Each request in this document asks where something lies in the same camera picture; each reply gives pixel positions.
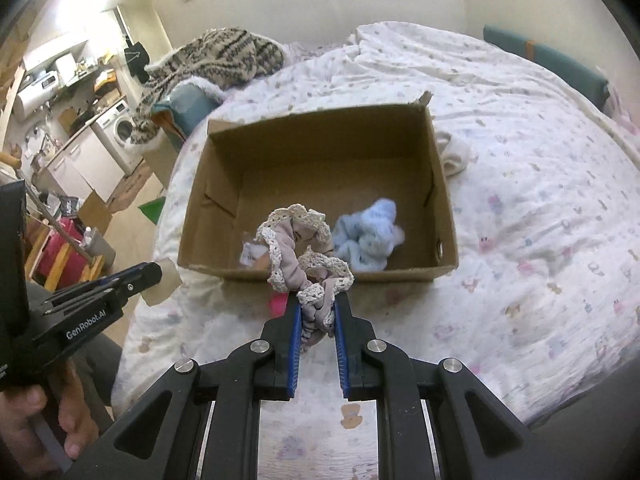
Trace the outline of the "person's left hand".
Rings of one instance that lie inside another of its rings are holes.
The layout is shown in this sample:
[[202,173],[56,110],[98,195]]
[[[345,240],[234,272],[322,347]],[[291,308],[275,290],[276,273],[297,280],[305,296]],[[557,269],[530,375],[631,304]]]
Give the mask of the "person's left hand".
[[[71,460],[77,460],[99,437],[99,428],[85,402],[84,389],[72,361],[65,363],[50,380],[60,384],[58,423],[65,432],[65,454]],[[48,398],[40,385],[6,389],[1,393],[1,442],[18,470],[29,479],[38,479],[58,470],[30,424],[47,403]]]

